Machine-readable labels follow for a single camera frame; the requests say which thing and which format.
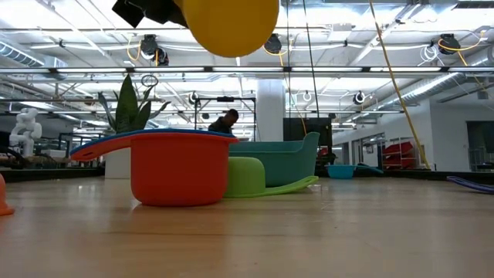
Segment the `green plastic scoop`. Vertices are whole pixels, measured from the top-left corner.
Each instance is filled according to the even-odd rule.
[[[224,198],[253,198],[278,195],[304,189],[319,180],[309,176],[289,185],[266,188],[265,171],[257,158],[228,159],[228,188]]]

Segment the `white planter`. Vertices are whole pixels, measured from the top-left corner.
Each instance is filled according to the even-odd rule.
[[[105,155],[105,178],[130,179],[130,148]]]

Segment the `potted plant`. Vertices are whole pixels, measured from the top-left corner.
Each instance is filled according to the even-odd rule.
[[[107,112],[108,123],[116,134],[143,130],[148,120],[155,118],[170,104],[170,101],[167,101],[159,110],[151,113],[151,102],[147,99],[153,88],[154,86],[148,87],[144,91],[142,101],[138,103],[132,79],[127,75],[120,88],[120,94],[114,92],[117,98],[115,117],[112,115],[107,99],[102,93],[98,93],[98,101]],[[130,178],[129,148],[114,151],[105,156],[105,178]]]

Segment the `blue lid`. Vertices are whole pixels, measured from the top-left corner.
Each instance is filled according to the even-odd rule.
[[[131,132],[126,132],[126,133],[122,133],[122,134],[115,134],[112,136],[103,137],[101,139],[91,141],[87,144],[76,147],[75,149],[73,149],[70,152],[70,155],[75,154],[77,151],[80,151],[86,147],[89,147],[89,146],[92,146],[95,144],[100,144],[104,141],[113,140],[113,139],[117,139],[117,138],[121,138],[121,137],[137,135],[137,134],[155,134],[155,133],[204,134],[204,135],[214,135],[214,136],[227,137],[227,138],[235,138],[235,136],[233,136],[232,134],[223,134],[223,133],[213,132],[213,131],[181,130],[181,129],[174,129],[174,128],[157,128],[157,129],[148,129],[148,130],[141,130],[141,131],[131,131]]]

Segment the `green leaf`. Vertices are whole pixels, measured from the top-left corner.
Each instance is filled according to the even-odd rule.
[[[118,93],[117,93],[117,92],[115,92],[115,91],[113,91],[113,94],[115,95],[115,98],[116,98],[116,99],[117,99],[117,101],[118,101]]]
[[[135,131],[144,129],[146,127],[147,120],[149,120],[150,114],[151,114],[151,102],[148,101],[139,111],[139,114],[132,123],[132,128]]]
[[[119,118],[128,117],[129,123],[133,122],[139,113],[137,107],[137,97],[130,75],[127,74],[120,89],[120,97],[118,99],[117,114],[115,120],[120,123]]]
[[[113,128],[114,131],[117,131],[115,119],[110,113],[110,108],[108,107],[107,99],[105,98],[103,93],[98,93],[98,101],[100,102],[101,106],[105,109],[105,112],[107,112],[108,123],[110,124],[111,128]]]
[[[167,101],[163,104],[163,106],[161,106],[161,108],[158,110],[158,111],[155,111],[153,112],[150,116],[149,116],[149,120],[150,119],[154,119],[155,117],[157,117],[157,115],[159,115],[161,113],[161,111],[163,111],[167,106],[168,104],[170,104],[171,101]]]
[[[154,88],[154,86],[151,86],[147,88],[147,90],[144,92],[143,100],[140,103],[139,110],[142,108],[143,104],[146,102],[147,98],[149,97],[149,94],[151,93],[151,90]]]
[[[116,119],[117,128],[115,132],[117,134],[134,131],[132,125],[130,124],[129,114],[124,114]]]

